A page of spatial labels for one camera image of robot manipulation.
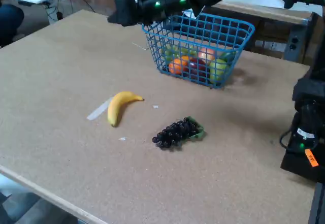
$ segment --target apple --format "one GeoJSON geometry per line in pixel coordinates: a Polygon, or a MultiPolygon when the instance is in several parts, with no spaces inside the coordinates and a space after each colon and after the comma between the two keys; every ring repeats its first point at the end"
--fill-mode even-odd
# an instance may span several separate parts
{"type": "Polygon", "coordinates": [[[216,81],[220,81],[226,69],[227,69],[227,62],[224,60],[217,59],[216,62],[211,62],[210,83],[215,84],[216,81]]]}
{"type": "Polygon", "coordinates": [[[190,79],[193,81],[197,81],[199,78],[199,81],[207,82],[209,78],[209,67],[199,58],[192,57],[184,71],[189,74],[190,79]]]}
{"type": "Polygon", "coordinates": [[[211,61],[215,60],[215,55],[216,55],[215,50],[201,48],[198,53],[198,58],[202,59],[204,62],[210,65],[211,61]]]}

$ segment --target table edge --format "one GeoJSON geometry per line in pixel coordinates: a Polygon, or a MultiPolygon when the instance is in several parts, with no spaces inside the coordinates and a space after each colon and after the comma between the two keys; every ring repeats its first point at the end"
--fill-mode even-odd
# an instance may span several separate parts
{"type": "Polygon", "coordinates": [[[58,206],[64,211],[72,214],[73,216],[90,223],[95,224],[107,224],[107,222],[95,217],[94,215],[84,211],[83,209],[71,204],[70,202],[62,199],[61,197],[47,191],[46,189],[38,186],[37,184],[27,180],[21,175],[16,174],[15,172],[9,170],[8,168],[0,165],[0,174],[8,177],[9,179],[21,184],[24,187],[27,187],[31,192],[37,194],[41,198],[47,200],[48,202],[58,206]]]}

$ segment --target white sticker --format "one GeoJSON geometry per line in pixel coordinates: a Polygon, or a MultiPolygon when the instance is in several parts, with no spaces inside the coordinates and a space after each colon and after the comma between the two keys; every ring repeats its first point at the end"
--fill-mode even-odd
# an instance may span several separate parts
{"type": "Polygon", "coordinates": [[[307,133],[307,132],[305,132],[305,131],[303,131],[301,129],[298,129],[297,133],[300,134],[301,136],[305,137],[305,138],[308,138],[308,139],[314,139],[315,138],[315,135],[307,133]]]}

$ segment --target orange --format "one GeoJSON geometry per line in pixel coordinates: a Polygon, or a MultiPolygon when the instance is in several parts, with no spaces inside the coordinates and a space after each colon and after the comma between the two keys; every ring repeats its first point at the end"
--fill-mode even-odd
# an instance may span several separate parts
{"type": "Polygon", "coordinates": [[[175,58],[169,63],[168,68],[172,74],[182,74],[182,71],[187,67],[190,57],[182,56],[181,58],[175,58]]]}

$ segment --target white paper scrap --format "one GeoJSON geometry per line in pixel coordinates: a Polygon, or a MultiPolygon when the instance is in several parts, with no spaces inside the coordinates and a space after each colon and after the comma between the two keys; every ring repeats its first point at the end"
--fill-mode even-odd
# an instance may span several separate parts
{"type": "Polygon", "coordinates": [[[96,110],[94,110],[89,116],[87,116],[87,119],[92,121],[99,117],[108,108],[112,98],[113,97],[110,97],[108,100],[102,103],[96,110]]]}

